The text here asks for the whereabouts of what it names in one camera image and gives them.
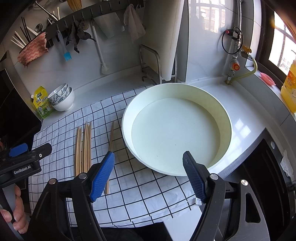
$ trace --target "red dishcloth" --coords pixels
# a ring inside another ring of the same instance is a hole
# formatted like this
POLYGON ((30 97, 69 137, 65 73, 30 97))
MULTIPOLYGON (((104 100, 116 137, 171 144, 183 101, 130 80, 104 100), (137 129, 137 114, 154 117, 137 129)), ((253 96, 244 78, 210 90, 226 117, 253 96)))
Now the red dishcloth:
POLYGON ((45 34, 46 33, 43 32, 38 35, 20 52, 17 60, 21 64, 28 66, 32 60, 37 59, 48 52, 48 49, 46 48, 45 34))

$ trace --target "countertop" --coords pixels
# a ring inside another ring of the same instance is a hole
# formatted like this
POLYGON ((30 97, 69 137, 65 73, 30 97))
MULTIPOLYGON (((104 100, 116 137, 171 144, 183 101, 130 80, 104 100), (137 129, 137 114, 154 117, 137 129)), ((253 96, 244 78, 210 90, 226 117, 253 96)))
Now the countertop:
MULTIPOLYGON (((226 85, 223 81, 224 79, 225 77, 221 76, 214 79, 187 83, 199 87, 217 98, 228 112, 232 122, 233 133, 229 150, 216 165, 209 169, 210 173, 220 173, 223 171, 257 139, 265 128, 271 134, 281 153, 284 151, 281 142, 274 132, 275 127, 273 126, 272 129, 269 122, 264 119, 254 98, 239 83, 226 85)), ((134 73, 130 73, 130 75, 126 73, 125 77, 112 81, 108 79, 105 82, 84 86, 83 89, 75 90, 77 94, 74 107, 68 112, 76 111, 111 95, 147 85, 149 80, 147 78, 145 80, 145 82, 141 81, 141 73, 135 69, 134 73)), ((43 121, 42 128, 51 125, 56 120, 67 115, 68 112, 53 113, 43 121)), ((200 209, 195 208, 184 215, 165 221, 165 226, 172 240, 189 240, 200 216, 200 209)))

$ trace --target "dish soap bottle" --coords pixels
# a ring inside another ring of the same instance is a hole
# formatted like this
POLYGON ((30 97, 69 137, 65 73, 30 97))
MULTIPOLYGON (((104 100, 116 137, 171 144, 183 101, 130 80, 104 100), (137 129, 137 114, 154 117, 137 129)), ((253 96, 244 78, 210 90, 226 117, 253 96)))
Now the dish soap bottle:
POLYGON ((281 87, 281 95, 291 112, 296 113, 296 60, 293 60, 287 78, 281 87))
POLYGON ((43 119, 45 119, 51 113, 54 112, 54 108, 52 107, 52 104, 49 102, 47 96, 47 91, 42 86, 35 90, 34 95, 31 95, 34 106, 36 107, 43 119))

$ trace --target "metal rack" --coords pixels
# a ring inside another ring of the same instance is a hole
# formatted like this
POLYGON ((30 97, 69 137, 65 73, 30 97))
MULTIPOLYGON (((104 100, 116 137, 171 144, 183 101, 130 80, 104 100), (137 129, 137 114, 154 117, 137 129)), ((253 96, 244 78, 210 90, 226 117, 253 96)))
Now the metal rack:
POLYGON ((48 41, 47 47, 52 46, 53 43, 52 41, 50 42, 50 40, 57 35, 57 29, 61 31, 63 37, 65 38, 67 30, 72 26, 73 21, 88 20, 115 11, 125 10, 130 4, 133 4, 134 8, 138 5, 140 7, 144 7, 143 0, 109 0, 85 7, 61 18, 59 21, 54 22, 52 25, 49 25, 45 30, 43 30, 43 32, 46 32, 46 40, 48 41))
MULTIPOLYGON (((157 51, 155 51, 154 49, 149 48, 145 45, 140 44, 139 45, 139 54, 140 54, 142 72, 146 74, 146 76, 142 77, 142 81, 144 81, 144 78, 149 78, 149 79, 151 79, 151 81, 155 85, 162 84, 164 79, 162 78, 161 61, 160 61, 160 56, 157 53, 157 51), (143 49, 146 49, 147 51, 153 53, 154 56, 156 57, 157 71, 158 71, 157 73, 149 66, 145 66, 145 63, 143 61, 143 54, 142 54, 143 49)), ((177 82, 177 52, 175 54, 175 61, 174 61, 174 65, 173 65, 171 80, 165 81, 165 83, 176 83, 176 82, 177 82)))

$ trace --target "checkered cloth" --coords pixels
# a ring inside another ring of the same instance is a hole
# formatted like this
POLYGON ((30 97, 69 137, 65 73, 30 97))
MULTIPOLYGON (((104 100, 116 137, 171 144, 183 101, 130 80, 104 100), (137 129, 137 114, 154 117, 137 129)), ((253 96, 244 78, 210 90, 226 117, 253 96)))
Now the checkered cloth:
MULTIPOLYGON (((91 161, 99 163, 108 151, 114 123, 112 151, 115 166, 110 175, 108 195, 103 192, 92 205, 101 227, 139 227, 162 222, 188 212, 195 195, 187 177, 158 173, 139 162, 122 138, 121 120, 129 102, 152 85, 134 89, 86 106, 53 123, 34 136, 33 148, 52 145, 52 153, 40 161, 42 171, 29 178, 31 211, 50 178, 74 178, 74 142, 77 127, 92 122, 91 161)), ((76 226, 71 199, 67 199, 70 223, 76 226)))

